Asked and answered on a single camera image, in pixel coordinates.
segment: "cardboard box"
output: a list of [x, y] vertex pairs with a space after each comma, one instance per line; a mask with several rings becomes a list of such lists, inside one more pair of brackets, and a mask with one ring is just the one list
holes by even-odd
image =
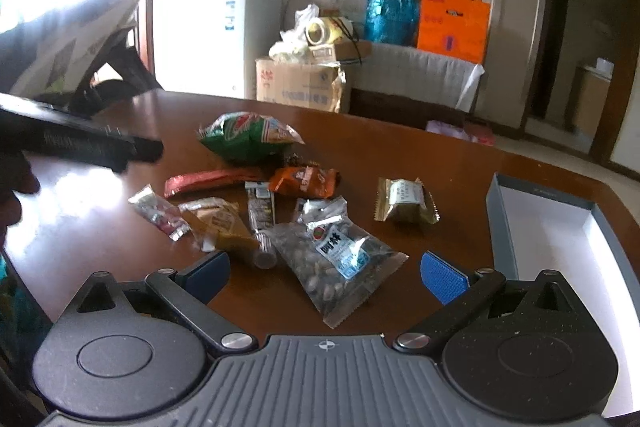
[[604, 416], [634, 410], [640, 373], [640, 284], [593, 201], [496, 174], [486, 196], [494, 267], [511, 280], [558, 270], [602, 330], [620, 366]]
[[360, 58], [369, 57], [372, 45], [370, 41], [359, 41], [355, 44], [351, 41], [341, 41], [335, 44], [311, 46], [309, 49], [314, 64], [327, 64], [344, 60], [358, 60], [358, 52], [360, 52]]
[[598, 74], [585, 71], [574, 114], [574, 125], [584, 134], [596, 136], [600, 117], [607, 100], [610, 81]]
[[257, 100], [348, 112], [352, 81], [343, 67], [286, 64], [270, 58], [255, 61]]

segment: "brown table surface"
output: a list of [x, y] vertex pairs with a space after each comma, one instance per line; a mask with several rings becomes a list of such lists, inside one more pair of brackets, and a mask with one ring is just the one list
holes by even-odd
[[[170, 176], [223, 166], [197, 141], [195, 131], [235, 110], [271, 114], [292, 125], [306, 141], [301, 153], [341, 172], [338, 194], [347, 199], [351, 219], [410, 257], [335, 333], [383, 332], [391, 337], [439, 308], [420, 281], [418, 266], [426, 250], [468, 269], [492, 266], [485, 196], [494, 172], [596, 201], [640, 273], [640, 229], [601, 182], [523, 156], [395, 124], [158, 90], [110, 107], [96, 118], [142, 136], [160, 137], [165, 152], [156, 165], [132, 164], [125, 174], [116, 175], [78, 163], [31, 159], [42, 190], [36, 196], [20, 197], [22, 222], [10, 229], [6, 252], [50, 318], [62, 313], [94, 271], [111, 271], [120, 281], [139, 280], [161, 267], [182, 269], [202, 255], [191, 237], [172, 243], [138, 216], [127, 198], [146, 184], [162, 193]], [[441, 221], [426, 234], [375, 222], [379, 176], [420, 177], [433, 194]], [[246, 206], [240, 186], [187, 199], [213, 194]], [[279, 222], [289, 220], [293, 203], [292, 198], [276, 198]], [[261, 340], [269, 333], [331, 331], [286, 266], [260, 271], [232, 261], [230, 281], [210, 307]]]

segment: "white cloth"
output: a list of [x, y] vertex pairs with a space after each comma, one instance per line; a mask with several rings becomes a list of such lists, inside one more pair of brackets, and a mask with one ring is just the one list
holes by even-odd
[[469, 112], [483, 73], [482, 64], [375, 42], [353, 87]]

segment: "snack bar package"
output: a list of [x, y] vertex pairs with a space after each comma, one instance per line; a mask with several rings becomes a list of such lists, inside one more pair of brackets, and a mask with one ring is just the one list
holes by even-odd
[[140, 216], [162, 230], [172, 241], [178, 241], [189, 232], [189, 225], [182, 219], [180, 210], [158, 196], [151, 185], [130, 197], [129, 203]]
[[236, 255], [249, 266], [255, 266], [254, 251], [260, 243], [246, 229], [237, 203], [222, 198], [204, 198], [181, 203], [178, 208], [203, 244], [209, 243], [212, 248]]
[[223, 114], [198, 133], [200, 142], [230, 162], [253, 164], [304, 143], [293, 127], [254, 112]]
[[440, 220], [440, 214], [431, 193], [424, 189], [419, 179], [411, 182], [379, 178], [374, 219], [435, 225]]
[[310, 210], [300, 220], [266, 233], [331, 328], [408, 259], [352, 223], [344, 198]]
[[170, 198], [181, 192], [226, 187], [237, 183], [260, 181], [261, 179], [263, 179], [262, 171], [251, 167], [180, 174], [164, 182], [164, 197]]
[[331, 198], [337, 185], [338, 171], [319, 167], [285, 167], [269, 181], [269, 190], [299, 198]]
[[244, 188], [249, 198], [249, 227], [260, 243], [260, 248], [254, 252], [254, 264], [262, 269], [273, 268], [278, 262], [278, 254], [271, 239], [264, 233], [265, 229], [276, 224], [273, 192], [269, 190], [268, 183], [261, 182], [246, 182]]

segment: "orange shopping bag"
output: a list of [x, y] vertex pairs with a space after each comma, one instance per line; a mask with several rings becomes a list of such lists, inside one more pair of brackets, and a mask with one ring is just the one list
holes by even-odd
[[420, 0], [418, 49], [481, 64], [490, 11], [482, 0]]

